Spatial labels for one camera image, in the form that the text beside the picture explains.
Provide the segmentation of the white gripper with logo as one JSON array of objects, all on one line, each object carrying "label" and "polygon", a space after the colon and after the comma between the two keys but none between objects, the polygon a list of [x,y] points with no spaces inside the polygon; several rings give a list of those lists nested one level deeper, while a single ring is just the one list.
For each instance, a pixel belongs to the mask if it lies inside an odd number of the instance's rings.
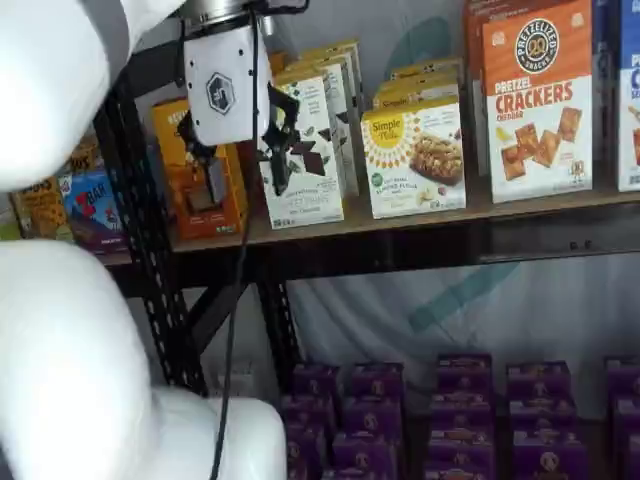
[{"label": "white gripper with logo", "polygon": [[261,136],[267,151],[276,196],[288,187],[286,154],[298,140],[300,102],[271,85],[263,36],[246,24],[224,32],[188,39],[184,69],[190,113],[178,123],[195,172],[201,171],[209,202],[219,206],[226,183],[218,145]]}]

